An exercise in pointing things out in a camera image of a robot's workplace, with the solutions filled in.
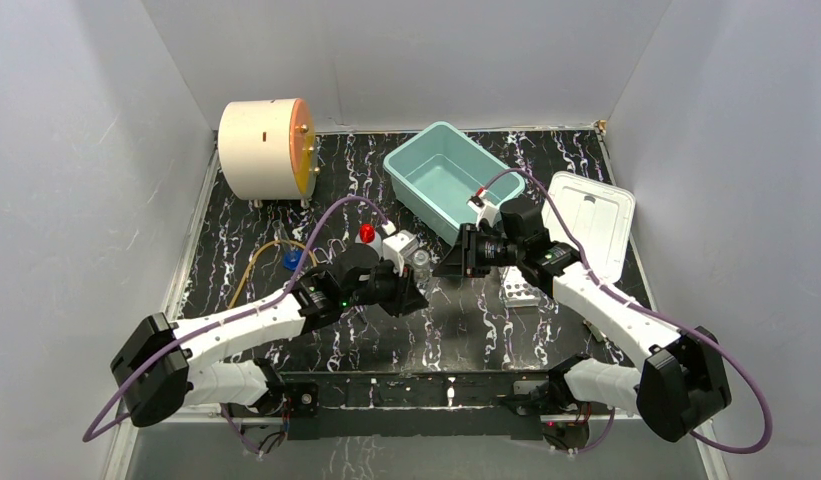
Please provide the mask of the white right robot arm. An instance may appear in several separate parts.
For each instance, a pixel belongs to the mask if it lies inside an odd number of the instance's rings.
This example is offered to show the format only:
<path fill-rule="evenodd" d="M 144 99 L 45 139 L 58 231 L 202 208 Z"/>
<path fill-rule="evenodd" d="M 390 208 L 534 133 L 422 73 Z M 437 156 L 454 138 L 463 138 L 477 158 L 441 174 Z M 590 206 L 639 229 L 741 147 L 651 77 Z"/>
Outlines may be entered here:
<path fill-rule="evenodd" d="M 575 355 L 549 372 L 547 396 L 563 414 L 600 402 L 640 416 L 660 438 L 676 442 L 732 402 L 715 337 L 658 320 L 597 276 L 570 230 L 553 241 L 539 206 L 515 198 L 495 206 L 481 193 L 468 202 L 477 219 L 463 228 L 463 272 L 517 268 L 528 283 L 596 326 L 631 361 L 624 367 Z"/>

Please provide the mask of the clear acrylic test tube rack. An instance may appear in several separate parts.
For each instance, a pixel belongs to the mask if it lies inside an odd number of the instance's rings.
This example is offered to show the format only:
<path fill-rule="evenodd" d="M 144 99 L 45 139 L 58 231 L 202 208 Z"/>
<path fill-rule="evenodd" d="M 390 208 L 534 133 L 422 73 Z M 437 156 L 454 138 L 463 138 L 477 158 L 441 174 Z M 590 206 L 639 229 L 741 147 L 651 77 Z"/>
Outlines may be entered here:
<path fill-rule="evenodd" d="M 530 285 L 517 267 L 500 269 L 500 298 L 506 308 L 537 307 L 541 292 Z"/>

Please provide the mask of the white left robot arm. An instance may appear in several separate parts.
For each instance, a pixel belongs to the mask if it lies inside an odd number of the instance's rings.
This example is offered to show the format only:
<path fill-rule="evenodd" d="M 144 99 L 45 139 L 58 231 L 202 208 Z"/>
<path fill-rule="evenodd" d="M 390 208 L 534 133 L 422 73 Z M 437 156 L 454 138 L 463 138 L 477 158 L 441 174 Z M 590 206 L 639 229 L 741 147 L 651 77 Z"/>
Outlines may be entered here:
<path fill-rule="evenodd" d="M 260 360 L 230 363 L 251 348 L 307 335 L 348 312 L 378 306 L 392 317 L 428 307 L 413 257 L 415 234 L 382 229 L 357 241 L 286 287 L 251 303 L 173 322 L 164 313 L 141 320 L 110 363 L 128 418 L 139 428 L 184 406 L 238 404 L 261 416 L 280 411 L 285 391 Z"/>

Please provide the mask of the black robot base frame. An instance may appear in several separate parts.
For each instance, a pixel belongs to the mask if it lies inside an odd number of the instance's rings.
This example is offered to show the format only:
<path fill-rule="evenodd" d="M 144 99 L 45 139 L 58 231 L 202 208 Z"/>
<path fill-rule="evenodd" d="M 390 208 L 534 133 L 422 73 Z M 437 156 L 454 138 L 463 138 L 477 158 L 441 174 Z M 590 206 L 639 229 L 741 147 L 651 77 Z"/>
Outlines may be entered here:
<path fill-rule="evenodd" d="M 545 371 L 287 372 L 268 403 L 228 403 L 244 425 L 288 428 L 291 441 L 335 437 L 478 437 L 540 440 L 563 451 L 586 446 L 610 410 L 561 405 Z"/>

